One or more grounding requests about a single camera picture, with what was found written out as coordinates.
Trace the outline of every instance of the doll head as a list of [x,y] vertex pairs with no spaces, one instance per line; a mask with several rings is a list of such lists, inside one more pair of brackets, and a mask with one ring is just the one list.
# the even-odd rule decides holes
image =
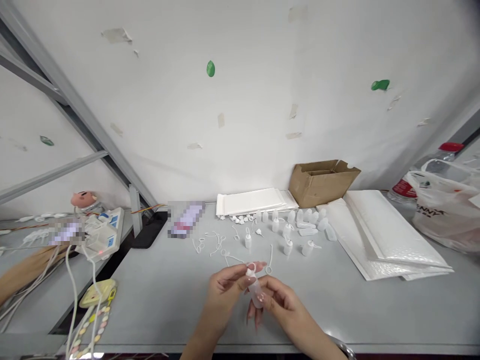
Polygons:
[[80,209],[87,208],[97,202],[97,196],[91,191],[81,191],[74,193],[70,204]]

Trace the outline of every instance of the gray metal shelf frame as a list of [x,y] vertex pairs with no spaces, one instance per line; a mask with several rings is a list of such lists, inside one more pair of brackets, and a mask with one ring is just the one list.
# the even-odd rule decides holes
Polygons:
[[[134,169],[95,115],[36,37],[11,0],[0,0],[0,65],[31,84],[51,100],[66,120],[95,151],[43,175],[0,191],[0,205],[101,159],[130,193],[131,211],[157,204]],[[134,235],[142,229],[142,213],[133,214]]]

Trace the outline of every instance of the green leaf sticker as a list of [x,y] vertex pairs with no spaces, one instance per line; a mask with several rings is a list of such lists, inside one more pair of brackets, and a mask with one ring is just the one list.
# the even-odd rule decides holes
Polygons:
[[45,145],[48,145],[48,146],[53,146],[53,145],[55,145],[52,140],[50,140],[48,137],[45,137],[45,136],[41,136],[41,135],[40,135],[40,141],[41,141],[42,143],[44,143]]
[[375,90],[383,90],[383,91],[387,91],[387,89],[389,88],[389,85],[390,85],[390,80],[379,80],[379,81],[374,81],[373,84],[371,85],[371,89],[373,91]]
[[215,75],[215,64],[212,60],[210,60],[206,65],[206,73],[209,77],[212,77]]

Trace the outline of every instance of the water bottle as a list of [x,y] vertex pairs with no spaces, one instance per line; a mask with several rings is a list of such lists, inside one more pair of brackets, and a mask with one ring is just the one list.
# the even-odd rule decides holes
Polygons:
[[[440,159],[448,162],[455,160],[455,155],[464,148],[463,144],[456,142],[443,143],[436,152],[422,157],[412,167],[410,171],[419,171],[420,168],[431,159]],[[444,170],[444,163],[434,162],[431,163],[427,171],[434,174],[441,174]],[[415,203],[417,201],[417,193],[412,186],[405,179],[405,176],[388,192],[387,194],[390,200],[397,203],[408,204]]]

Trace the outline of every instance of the black device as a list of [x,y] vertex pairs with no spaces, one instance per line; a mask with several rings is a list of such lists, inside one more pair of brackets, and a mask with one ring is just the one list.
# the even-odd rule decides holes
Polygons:
[[131,242],[133,249],[148,249],[154,243],[160,230],[169,218],[167,211],[157,211],[148,219],[138,236]]

